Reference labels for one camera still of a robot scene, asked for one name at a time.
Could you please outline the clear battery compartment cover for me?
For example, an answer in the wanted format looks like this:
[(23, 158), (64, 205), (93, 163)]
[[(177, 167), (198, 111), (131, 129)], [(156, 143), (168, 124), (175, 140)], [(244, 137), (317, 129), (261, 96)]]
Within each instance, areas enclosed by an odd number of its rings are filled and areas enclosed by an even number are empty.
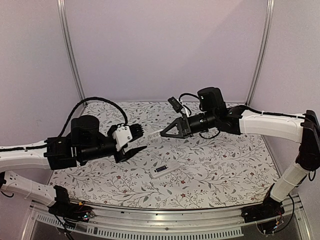
[(161, 132), (162, 132), (162, 129), (159, 129), (159, 130), (150, 132), (150, 133), (147, 135), (147, 139), (148, 139), (149, 141), (151, 141), (151, 140), (160, 138), (160, 137), (161, 137)]

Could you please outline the white AC remote control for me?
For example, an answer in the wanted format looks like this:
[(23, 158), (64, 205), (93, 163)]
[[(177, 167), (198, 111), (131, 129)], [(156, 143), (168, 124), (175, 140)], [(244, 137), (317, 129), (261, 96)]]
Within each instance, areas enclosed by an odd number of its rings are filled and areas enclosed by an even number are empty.
[[(167, 166), (167, 169), (160, 172), (160, 173), (156, 173), (155, 172), (155, 169), (156, 168), (159, 168), (159, 167), (162, 167), (162, 166)], [(158, 167), (154, 167), (150, 170), (150, 175), (153, 179), (156, 179), (156, 178), (160, 178), (164, 175), (167, 175), (175, 170), (177, 170), (178, 168), (180, 167), (180, 164), (179, 163), (167, 163), (167, 164), (163, 164), (163, 165), (160, 165)]]

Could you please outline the black battery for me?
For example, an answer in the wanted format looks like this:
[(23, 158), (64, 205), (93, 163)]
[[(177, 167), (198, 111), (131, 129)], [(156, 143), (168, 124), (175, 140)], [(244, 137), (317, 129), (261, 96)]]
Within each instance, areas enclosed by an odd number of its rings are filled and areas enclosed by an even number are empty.
[(167, 170), (167, 169), (168, 169), (168, 167), (167, 167), (166, 165), (164, 165), (164, 166), (161, 166), (161, 167), (156, 168), (156, 169), (155, 169), (155, 172), (156, 172), (156, 173), (160, 173), (160, 172), (163, 172), (163, 171), (165, 171), (165, 170)]

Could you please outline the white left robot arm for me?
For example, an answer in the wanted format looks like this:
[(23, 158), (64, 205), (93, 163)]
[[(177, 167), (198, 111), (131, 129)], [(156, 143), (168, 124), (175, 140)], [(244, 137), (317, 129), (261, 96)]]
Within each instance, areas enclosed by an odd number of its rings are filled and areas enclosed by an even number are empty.
[(64, 137), (50, 137), (13, 150), (0, 150), (0, 190), (19, 193), (63, 216), (74, 213), (68, 191), (61, 186), (45, 185), (16, 174), (16, 170), (44, 169), (63, 170), (84, 166), (88, 161), (103, 157), (114, 157), (116, 163), (129, 160), (144, 146), (125, 151), (130, 142), (144, 135), (143, 127), (126, 123), (112, 125), (107, 134), (99, 130), (98, 118), (83, 115), (71, 120), (70, 133)]

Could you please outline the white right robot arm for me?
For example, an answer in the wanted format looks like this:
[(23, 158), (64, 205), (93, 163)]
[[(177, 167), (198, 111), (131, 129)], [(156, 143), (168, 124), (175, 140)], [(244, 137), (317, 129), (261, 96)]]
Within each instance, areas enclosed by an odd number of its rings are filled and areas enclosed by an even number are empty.
[(193, 116), (183, 113), (161, 131), (162, 137), (186, 139), (216, 128), (219, 132), (234, 135), (257, 134), (300, 144), (295, 162), (270, 188), (266, 196), (268, 200), (258, 208), (262, 218), (269, 218), (278, 210), (278, 203), (310, 172), (320, 167), (320, 125), (315, 112), (307, 110), (293, 115), (258, 111), (246, 105), (228, 108), (217, 87), (203, 88), (197, 95), (201, 113)]

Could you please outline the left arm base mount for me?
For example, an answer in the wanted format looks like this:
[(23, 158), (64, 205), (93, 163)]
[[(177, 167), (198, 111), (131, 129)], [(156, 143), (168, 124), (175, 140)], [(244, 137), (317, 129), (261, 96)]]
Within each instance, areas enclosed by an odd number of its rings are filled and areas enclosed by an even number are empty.
[(88, 222), (95, 216), (93, 208), (86, 205), (85, 201), (72, 203), (68, 191), (64, 187), (55, 185), (53, 189), (55, 197), (53, 205), (48, 207), (50, 214), (75, 222)]

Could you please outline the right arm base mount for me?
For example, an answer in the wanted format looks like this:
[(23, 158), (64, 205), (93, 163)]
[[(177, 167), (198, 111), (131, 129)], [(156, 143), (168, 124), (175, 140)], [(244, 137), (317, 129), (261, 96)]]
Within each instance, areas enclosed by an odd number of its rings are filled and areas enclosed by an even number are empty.
[(269, 196), (260, 204), (243, 207), (241, 209), (241, 217), (245, 223), (262, 221), (261, 223), (257, 223), (256, 227), (265, 236), (281, 232), (291, 223), (295, 214), (294, 199), (290, 194), (288, 196), (292, 203), (292, 212), (288, 222), (282, 228), (280, 228), (280, 225), (284, 224), (285, 220), (283, 204), (282, 202), (273, 200)]

